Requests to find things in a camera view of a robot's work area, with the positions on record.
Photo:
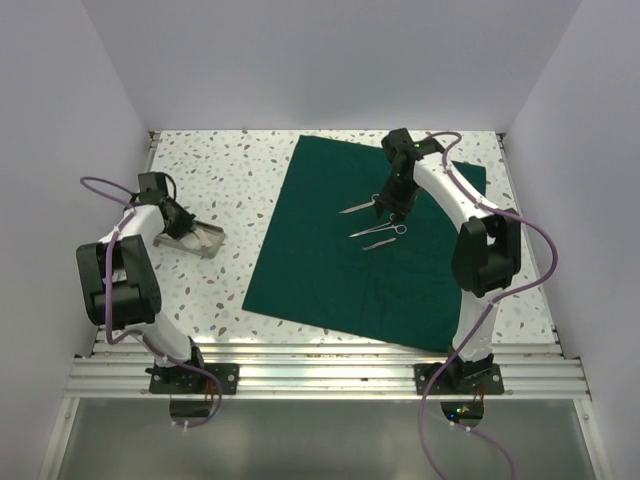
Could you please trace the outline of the metal instrument tray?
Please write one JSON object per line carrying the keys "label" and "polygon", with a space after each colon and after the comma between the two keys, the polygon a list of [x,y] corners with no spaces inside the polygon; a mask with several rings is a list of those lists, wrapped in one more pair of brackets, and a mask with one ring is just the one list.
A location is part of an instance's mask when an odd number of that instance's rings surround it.
{"label": "metal instrument tray", "polygon": [[221,227],[195,221],[192,229],[180,239],[173,239],[168,234],[161,234],[154,239],[154,245],[166,246],[203,259],[213,259],[225,239],[226,233]]}

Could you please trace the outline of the aluminium rail frame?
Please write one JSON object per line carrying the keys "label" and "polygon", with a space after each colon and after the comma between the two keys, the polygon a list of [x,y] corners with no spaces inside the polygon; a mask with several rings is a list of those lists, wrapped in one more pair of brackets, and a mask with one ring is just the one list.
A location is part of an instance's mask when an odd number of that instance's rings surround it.
{"label": "aluminium rail frame", "polygon": [[[262,240],[300,135],[378,147],[375,130],[217,130],[153,132],[147,168],[169,173],[179,201],[222,226],[214,260],[158,245],[150,250],[163,304],[207,362],[240,367],[237,399],[419,400],[413,366],[432,354],[309,327],[241,309]],[[486,168],[487,196],[515,207],[496,134],[463,133],[453,159]],[[590,397],[580,360],[565,358],[541,287],[500,303],[493,341],[505,394],[497,400]],[[109,345],[97,334],[88,358],[74,360],[65,396],[149,397],[152,358],[128,338]]]}

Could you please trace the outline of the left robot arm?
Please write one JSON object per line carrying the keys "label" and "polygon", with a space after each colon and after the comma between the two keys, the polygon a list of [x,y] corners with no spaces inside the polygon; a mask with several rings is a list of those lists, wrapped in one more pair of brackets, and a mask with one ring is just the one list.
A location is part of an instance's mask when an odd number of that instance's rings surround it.
{"label": "left robot arm", "polygon": [[83,177],[81,184],[123,206],[122,218],[109,234],[76,250],[82,295],[89,320],[102,326],[111,345],[132,337],[155,357],[151,372],[172,379],[185,392],[201,390],[208,369],[194,341],[182,333],[162,311],[159,281],[148,248],[158,237],[196,254],[210,248],[211,240],[197,225],[195,215],[177,202],[171,176],[147,172],[138,176],[138,190],[127,200],[92,184],[115,186],[112,181]]}

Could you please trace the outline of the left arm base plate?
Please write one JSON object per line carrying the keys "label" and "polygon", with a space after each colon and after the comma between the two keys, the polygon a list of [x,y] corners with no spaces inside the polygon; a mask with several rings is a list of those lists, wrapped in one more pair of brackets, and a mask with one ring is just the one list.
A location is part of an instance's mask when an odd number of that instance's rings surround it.
{"label": "left arm base plate", "polygon": [[149,392],[163,395],[189,395],[211,393],[216,384],[210,378],[215,376],[223,395],[235,395],[240,378],[240,367],[234,363],[207,363],[207,375],[195,373],[180,367],[161,368],[156,365],[145,369],[151,376]]}

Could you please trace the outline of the white strip packet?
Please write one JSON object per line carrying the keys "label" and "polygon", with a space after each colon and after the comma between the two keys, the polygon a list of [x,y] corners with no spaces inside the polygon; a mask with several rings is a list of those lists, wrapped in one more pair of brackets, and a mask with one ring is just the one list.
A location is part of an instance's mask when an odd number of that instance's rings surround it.
{"label": "white strip packet", "polygon": [[210,248],[213,246],[206,231],[201,228],[195,228],[193,234],[197,237],[198,242],[202,248]]}

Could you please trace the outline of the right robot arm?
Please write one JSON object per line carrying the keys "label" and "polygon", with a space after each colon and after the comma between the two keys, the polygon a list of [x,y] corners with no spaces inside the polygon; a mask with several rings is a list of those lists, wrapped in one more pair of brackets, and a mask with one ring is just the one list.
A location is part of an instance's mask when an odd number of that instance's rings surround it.
{"label": "right robot arm", "polygon": [[506,290],[520,271],[520,226],[493,212],[497,206],[444,157],[445,147],[435,138],[415,141],[401,128],[390,131],[381,145],[391,173],[374,202],[376,214],[389,212],[391,223],[400,224],[424,191],[457,231],[451,269],[462,296],[451,341],[455,359],[446,367],[445,379],[454,391],[468,392],[492,368],[496,313],[485,310],[489,295]]}

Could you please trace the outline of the green surgical drape cloth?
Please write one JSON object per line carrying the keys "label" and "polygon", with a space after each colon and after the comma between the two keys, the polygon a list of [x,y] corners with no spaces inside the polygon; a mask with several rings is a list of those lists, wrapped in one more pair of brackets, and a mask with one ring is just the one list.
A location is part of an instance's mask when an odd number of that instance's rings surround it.
{"label": "green surgical drape cloth", "polygon": [[[356,238],[380,224],[367,202],[390,174],[379,148],[315,136],[294,149],[247,289],[245,310],[422,350],[445,351],[461,291],[451,259],[457,232],[420,193],[407,232]],[[388,238],[394,243],[363,247]]]}

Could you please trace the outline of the silver hemostat forceps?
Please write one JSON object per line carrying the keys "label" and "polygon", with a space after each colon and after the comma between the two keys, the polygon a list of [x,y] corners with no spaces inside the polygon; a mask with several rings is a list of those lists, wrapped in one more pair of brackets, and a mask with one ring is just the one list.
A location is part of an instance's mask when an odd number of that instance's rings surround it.
{"label": "silver hemostat forceps", "polygon": [[365,235],[374,234],[374,233],[380,233],[388,230],[395,232],[397,235],[404,235],[407,232],[407,227],[403,223],[396,220],[395,214],[391,214],[389,216],[389,220],[386,223],[350,234],[349,237],[356,238],[356,237],[365,236]]}

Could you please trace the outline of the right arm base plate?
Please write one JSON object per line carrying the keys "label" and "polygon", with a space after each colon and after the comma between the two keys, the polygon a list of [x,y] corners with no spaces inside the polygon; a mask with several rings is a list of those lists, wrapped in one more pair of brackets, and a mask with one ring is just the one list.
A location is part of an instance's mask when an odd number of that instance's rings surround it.
{"label": "right arm base plate", "polygon": [[492,364],[488,370],[466,376],[454,373],[452,367],[449,366],[438,375],[433,385],[427,388],[440,367],[440,363],[413,365],[414,384],[418,395],[423,395],[425,392],[428,396],[502,395],[505,393],[502,374],[497,364]]}

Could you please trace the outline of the silver surgical scissors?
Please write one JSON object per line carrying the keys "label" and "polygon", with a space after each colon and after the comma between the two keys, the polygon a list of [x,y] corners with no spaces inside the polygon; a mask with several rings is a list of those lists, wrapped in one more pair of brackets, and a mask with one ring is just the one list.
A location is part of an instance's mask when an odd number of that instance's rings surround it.
{"label": "silver surgical scissors", "polygon": [[379,196],[378,194],[373,194],[371,196],[371,198],[367,202],[364,202],[364,203],[359,204],[359,205],[348,207],[348,208],[346,208],[344,210],[341,210],[339,212],[339,214],[350,214],[350,213],[354,213],[354,212],[357,212],[357,211],[372,207],[372,206],[375,205],[375,203],[376,203],[376,201],[378,199],[378,196]]}

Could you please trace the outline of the short tweezers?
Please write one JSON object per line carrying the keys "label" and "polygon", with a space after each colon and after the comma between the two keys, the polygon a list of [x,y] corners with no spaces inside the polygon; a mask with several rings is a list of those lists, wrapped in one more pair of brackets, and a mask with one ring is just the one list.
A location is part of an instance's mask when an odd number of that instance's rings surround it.
{"label": "short tweezers", "polygon": [[378,242],[375,242],[375,243],[373,243],[371,245],[363,247],[362,251],[371,251],[371,250],[383,247],[385,245],[389,245],[391,243],[394,243],[396,240],[397,240],[396,237],[392,237],[392,238],[388,238],[388,239],[385,239],[385,240],[382,240],[382,241],[378,241]]}

